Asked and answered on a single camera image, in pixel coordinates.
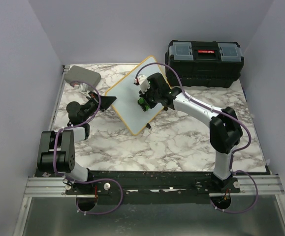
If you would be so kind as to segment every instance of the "screw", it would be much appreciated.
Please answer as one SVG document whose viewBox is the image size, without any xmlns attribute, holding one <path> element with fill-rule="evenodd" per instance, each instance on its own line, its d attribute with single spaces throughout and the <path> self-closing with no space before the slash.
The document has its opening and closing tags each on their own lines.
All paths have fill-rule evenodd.
<svg viewBox="0 0 285 236">
<path fill-rule="evenodd" d="M 233 183 L 234 188 L 240 188 L 240 183 L 238 181 L 235 181 Z"/>
<path fill-rule="evenodd" d="M 64 188 L 65 188 L 66 190 L 70 190 L 72 187 L 71 187 L 70 185 L 66 185 Z"/>
<path fill-rule="evenodd" d="M 104 184 L 104 189 L 105 189 L 105 190 L 108 190 L 108 189 L 110 189 L 110 188 L 111 188 L 110 183 L 105 183 L 105 184 Z"/>
</svg>

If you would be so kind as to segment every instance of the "marble surface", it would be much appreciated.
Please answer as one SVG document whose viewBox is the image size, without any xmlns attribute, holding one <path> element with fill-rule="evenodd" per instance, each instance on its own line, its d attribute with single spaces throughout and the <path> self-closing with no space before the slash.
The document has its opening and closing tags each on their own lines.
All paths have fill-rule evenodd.
<svg viewBox="0 0 285 236">
<path fill-rule="evenodd" d="M 101 74 L 96 87 L 101 95 L 131 71 L 135 64 L 83 64 L 78 65 Z M 253 128 L 252 119 L 239 81 L 230 88 L 192 87 L 186 91 L 213 106 L 234 108 L 236 114 L 250 130 L 252 144 L 235 153 L 233 169 L 265 171 L 265 163 Z M 66 84 L 61 98 L 55 129 L 66 126 L 66 105 L 71 101 L 84 104 L 87 99 L 77 89 Z M 201 122 L 174 110 L 162 111 L 145 128 L 133 136 L 109 108 L 99 112 L 90 123 L 91 136 L 75 145 L 76 161 L 91 170 L 117 171 L 212 171 L 215 150 L 209 142 L 209 129 Z M 239 147 L 247 143 L 244 131 Z"/>
</svg>

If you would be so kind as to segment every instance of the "black toolbox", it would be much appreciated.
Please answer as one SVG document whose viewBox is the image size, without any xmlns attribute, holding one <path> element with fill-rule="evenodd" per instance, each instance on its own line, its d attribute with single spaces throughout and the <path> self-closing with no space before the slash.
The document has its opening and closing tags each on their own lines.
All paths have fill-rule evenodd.
<svg viewBox="0 0 285 236">
<path fill-rule="evenodd" d="M 198 42 L 173 40 L 165 54 L 182 85 L 228 88 L 241 76 L 244 57 L 237 42 Z M 165 68 L 171 86 L 178 86 L 173 72 Z"/>
</svg>

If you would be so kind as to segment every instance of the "green object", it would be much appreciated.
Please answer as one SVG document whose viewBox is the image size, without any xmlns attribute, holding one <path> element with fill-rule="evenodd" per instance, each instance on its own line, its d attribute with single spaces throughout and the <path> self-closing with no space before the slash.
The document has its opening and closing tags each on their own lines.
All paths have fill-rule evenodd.
<svg viewBox="0 0 285 236">
<path fill-rule="evenodd" d="M 138 102 L 139 102 L 140 104 L 143 104 L 143 103 L 145 103 L 145 100 L 144 100 L 143 97 L 141 97 L 141 98 L 138 100 Z"/>
<path fill-rule="evenodd" d="M 145 104 L 145 107 L 146 107 L 146 111 L 150 109 L 150 106 L 147 103 Z"/>
<path fill-rule="evenodd" d="M 140 97 L 138 100 L 138 104 L 142 107 L 142 109 L 146 112 L 150 109 L 149 104 L 146 102 L 146 100 L 143 97 Z"/>
</svg>

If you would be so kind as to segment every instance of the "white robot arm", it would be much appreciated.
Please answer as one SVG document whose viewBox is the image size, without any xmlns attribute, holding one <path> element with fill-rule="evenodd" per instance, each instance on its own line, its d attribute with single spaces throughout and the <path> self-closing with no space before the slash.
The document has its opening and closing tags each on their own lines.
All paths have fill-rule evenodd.
<svg viewBox="0 0 285 236">
<path fill-rule="evenodd" d="M 231 176 L 231 152 L 239 143 L 243 132 L 240 125 L 213 111 L 222 111 L 237 118 L 232 108 L 227 107 L 222 110 L 199 101 L 187 93 L 185 96 L 180 88 L 171 89 L 160 73 L 138 80 L 135 84 L 141 88 L 138 104 L 144 111 L 161 103 L 164 107 L 185 112 L 208 126 L 210 128 L 210 143 L 216 150 L 216 164 L 213 174 L 220 181 Z M 199 106 L 191 100 L 210 109 Z"/>
</svg>

